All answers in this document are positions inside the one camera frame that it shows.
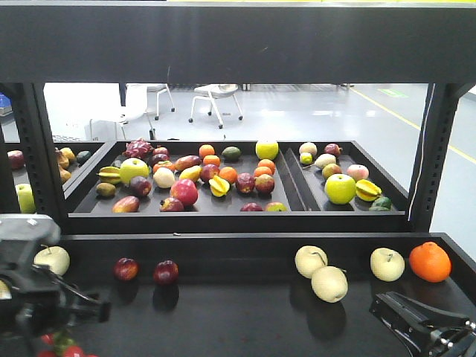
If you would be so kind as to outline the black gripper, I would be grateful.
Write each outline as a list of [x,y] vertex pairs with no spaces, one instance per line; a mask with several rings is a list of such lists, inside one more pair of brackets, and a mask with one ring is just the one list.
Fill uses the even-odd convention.
[[39,251],[55,245],[1,241],[2,338],[35,338],[69,324],[109,320],[109,301],[33,263]]

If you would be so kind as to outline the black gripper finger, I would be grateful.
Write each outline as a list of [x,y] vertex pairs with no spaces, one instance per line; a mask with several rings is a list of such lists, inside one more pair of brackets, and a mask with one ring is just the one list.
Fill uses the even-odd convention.
[[471,319],[426,305],[397,292],[375,295],[370,313],[411,356],[470,356]]

